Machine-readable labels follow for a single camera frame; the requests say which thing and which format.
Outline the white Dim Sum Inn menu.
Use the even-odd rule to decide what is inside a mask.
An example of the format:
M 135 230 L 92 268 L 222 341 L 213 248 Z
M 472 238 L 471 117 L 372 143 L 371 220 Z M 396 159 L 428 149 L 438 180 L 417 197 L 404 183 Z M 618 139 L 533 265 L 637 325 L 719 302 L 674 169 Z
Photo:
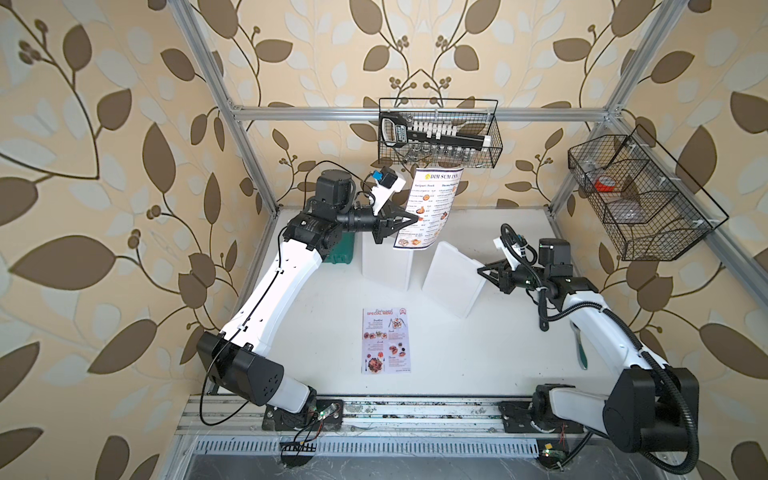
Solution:
M 463 168 L 419 168 L 405 210 L 417 221 L 400 230 L 396 250 L 423 250 L 433 245 L 445 226 L 459 191 Z

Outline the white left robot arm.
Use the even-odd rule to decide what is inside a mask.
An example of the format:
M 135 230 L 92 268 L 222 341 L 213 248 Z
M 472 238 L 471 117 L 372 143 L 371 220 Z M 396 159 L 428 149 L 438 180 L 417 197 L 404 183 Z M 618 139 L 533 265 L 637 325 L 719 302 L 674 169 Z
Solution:
M 219 333 L 205 333 L 199 339 L 197 352 L 206 369 L 206 384 L 257 406 L 309 414 L 315 391 L 268 357 L 282 320 L 345 233 L 368 232 L 380 244 L 418 220 L 391 199 L 402 191 L 404 178 L 389 167 L 371 177 L 373 186 L 364 189 L 346 170 L 321 173 L 313 196 L 279 233 L 269 271 Z

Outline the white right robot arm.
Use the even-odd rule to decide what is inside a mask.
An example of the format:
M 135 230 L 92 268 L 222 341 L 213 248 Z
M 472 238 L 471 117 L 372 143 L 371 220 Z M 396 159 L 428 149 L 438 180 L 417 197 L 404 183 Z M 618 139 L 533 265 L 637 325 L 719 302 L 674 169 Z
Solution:
M 478 274 L 505 294 L 516 289 L 529 293 L 541 331 L 567 321 L 593 345 L 614 380 L 607 395 L 564 384 L 537 386 L 529 407 L 532 423 L 548 429 L 571 421 L 605 436 L 624 452 L 683 452 L 693 459 L 699 452 L 695 376 L 653 352 L 608 307 L 590 280 L 575 275 L 567 241 L 545 238 L 529 259 L 530 245 L 504 225 L 494 245 L 503 259 L 479 267 Z

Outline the green plastic tool case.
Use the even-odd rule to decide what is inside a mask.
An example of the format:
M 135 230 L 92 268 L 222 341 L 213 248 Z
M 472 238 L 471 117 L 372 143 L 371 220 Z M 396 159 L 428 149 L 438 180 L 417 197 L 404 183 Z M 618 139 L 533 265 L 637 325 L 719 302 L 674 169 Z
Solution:
M 324 259 L 329 264 L 350 264 L 355 250 L 355 234 L 344 232 L 338 244 L 336 244 Z

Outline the black tool in basket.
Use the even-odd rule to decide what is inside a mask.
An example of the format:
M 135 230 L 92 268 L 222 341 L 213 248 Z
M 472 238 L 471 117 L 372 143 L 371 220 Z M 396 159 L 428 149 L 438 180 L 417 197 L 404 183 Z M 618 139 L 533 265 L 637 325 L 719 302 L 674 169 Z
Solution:
M 462 134 L 449 124 L 409 121 L 403 115 L 387 112 L 379 118 L 379 139 L 391 148 L 428 144 L 480 151 L 491 146 L 490 135 Z

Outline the pink special menu sheet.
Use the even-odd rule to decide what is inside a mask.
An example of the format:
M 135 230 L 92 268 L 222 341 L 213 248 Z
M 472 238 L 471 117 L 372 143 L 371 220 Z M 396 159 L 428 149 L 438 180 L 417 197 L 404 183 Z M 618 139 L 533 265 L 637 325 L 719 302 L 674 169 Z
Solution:
M 362 315 L 362 364 L 364 375 L 411 372 L 407 309 L 364 309 Z

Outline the red object in basket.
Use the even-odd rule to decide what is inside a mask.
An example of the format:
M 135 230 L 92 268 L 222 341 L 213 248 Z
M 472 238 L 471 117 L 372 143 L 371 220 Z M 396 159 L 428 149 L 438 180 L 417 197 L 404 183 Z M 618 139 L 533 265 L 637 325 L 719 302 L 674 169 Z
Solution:
M 594 180 L 594 188 L 600 193 L 611 193 L 617 188 L 617 183 L 614 178 L 609 175 L 600 175 Z

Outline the green handled tool on table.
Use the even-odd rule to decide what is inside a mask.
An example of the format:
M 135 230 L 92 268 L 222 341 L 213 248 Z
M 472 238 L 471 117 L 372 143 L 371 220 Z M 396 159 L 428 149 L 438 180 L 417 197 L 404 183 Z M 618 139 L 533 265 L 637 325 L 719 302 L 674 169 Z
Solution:
M 589 368 L 588 358 L 584 349 L 583 341 L 582 341 L 582 332 L 580 328 L 575 325 L 573 322 L 570 323 L 571 329 L 574 333 L 574 339 L 575 339 L 575 345 L 576 345 L 576 357 L 578 364 L 582 370 L 587 370 Z

